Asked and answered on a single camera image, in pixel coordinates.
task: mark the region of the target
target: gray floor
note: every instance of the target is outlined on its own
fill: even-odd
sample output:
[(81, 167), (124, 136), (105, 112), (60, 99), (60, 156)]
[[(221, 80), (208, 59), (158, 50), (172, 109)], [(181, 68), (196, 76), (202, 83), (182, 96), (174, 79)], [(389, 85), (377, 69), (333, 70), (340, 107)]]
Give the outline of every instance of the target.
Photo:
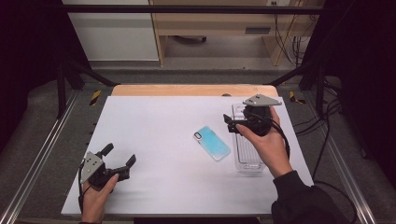
[[(260, 38), (211, 37), (206, 43), (179, 38), (170, 39), (164, 67), (129, 63), (124, 69), (108, 64), (96, 67), (97, 71), (114, 81), (122, 83), (247, 83), (262, 84), (282, 76), (293, 68), (285, 59), (280, 67), (273, 67), (265, 46)], [(40, 175), (36, 180), (24, 206), (19, 213), (21, 218), (44, 218), (76, 220), (62, 216), (61, 210), (76, 175), (78, 165), (87, 148), (94, 123), (100, 116), (106, 96), (111, 88), (84, 77), (87, 84), (78, 92), (76, 104), (64, 125)], [(294, 90), (297, 99), (304, 99), (306, 92), (296, 89), (298, 78), (278, 87), (284, 97), (286, 107), (293, 124), (312, 119), (315, 114), (308, 105), (292, 103), (290, 90)], [(92, 94), (101, 90), (96, 105), (89, 105)], [(30, 166), (35, 161), (57, 114), (56, 83), (50, 82), (30, 92), (29, 106), (20, 126), (9, 141), (0, 157), (0, 209), (4, 211), (18, 190)], [(325, 100), (335, 97), (326, 93)], [(342, 113), (331, 116), (331, 133), (352, 171), (361, 192), (370, 206), (377, 223), (396, 223), (396, 191), (384, 177), (375, 161), (361, 157), (361, 148), (354, 133)], [(312, 172), (318, 158), (318, 149), (323, 137), (319, 131), (298, 138), (308, 168)], [(342, 189), (339, 174), (326, 152), (318, 168), (318, 179)], [(352, 217), (348, 202), (338, 193), (326, 189), (335, 202)], [(107, 217), (107, 220), (128, 220), (127, 218)]]

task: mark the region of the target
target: white cabinet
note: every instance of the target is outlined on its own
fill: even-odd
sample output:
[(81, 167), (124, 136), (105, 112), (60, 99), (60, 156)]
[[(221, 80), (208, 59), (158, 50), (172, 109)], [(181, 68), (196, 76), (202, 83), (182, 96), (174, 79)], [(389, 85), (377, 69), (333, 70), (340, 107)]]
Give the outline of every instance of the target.
[[(64, 4), (148, 5), (147, 0), (63, 0)], [(90, 62), (158, 61), (148, 13), (69, 13)]]

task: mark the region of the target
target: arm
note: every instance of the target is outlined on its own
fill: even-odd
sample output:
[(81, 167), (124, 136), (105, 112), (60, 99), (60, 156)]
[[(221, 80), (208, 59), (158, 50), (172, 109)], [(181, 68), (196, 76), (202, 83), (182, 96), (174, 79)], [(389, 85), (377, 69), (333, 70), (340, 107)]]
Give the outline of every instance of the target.
[[(280, 124), (279, 116), (270, 107), (273, 120)], [(282, 136), (272, 128), (261, 137), (243, 125), (238, 131), (257, 149), (260, 158), (274, 177), (278, 199), (273, 203), (274, 223), (348, 223), (331, 197), (317, 187), (308, 187), (293, 171)]]
[(84, 208), (81, 218), (82, 223), (102, 223), (105, 217), (105, 204), (108, 195), (119, 180), (119, 175), (113, 175), (101, 190), (95, 190), (87, 182), (84, 183)]

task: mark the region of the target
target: smartphone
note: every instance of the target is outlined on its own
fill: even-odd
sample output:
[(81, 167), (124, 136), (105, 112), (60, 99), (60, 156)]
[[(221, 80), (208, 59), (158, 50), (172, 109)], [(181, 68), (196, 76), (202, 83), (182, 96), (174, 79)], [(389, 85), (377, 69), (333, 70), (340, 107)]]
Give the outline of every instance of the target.
[(193, 137), (214, 161), (221, 161), (231, 152), (230, 148), (208, 126), (198, 130)]

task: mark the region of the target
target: phone case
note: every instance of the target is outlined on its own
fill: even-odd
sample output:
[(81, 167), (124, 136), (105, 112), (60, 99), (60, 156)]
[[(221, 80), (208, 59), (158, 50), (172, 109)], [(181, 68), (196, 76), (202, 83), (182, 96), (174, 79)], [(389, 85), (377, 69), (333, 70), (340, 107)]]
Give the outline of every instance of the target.
[(194, 133), (193, 137), (215, 161), (221, 161), (231, 152), (230, 148), (208, 126)]

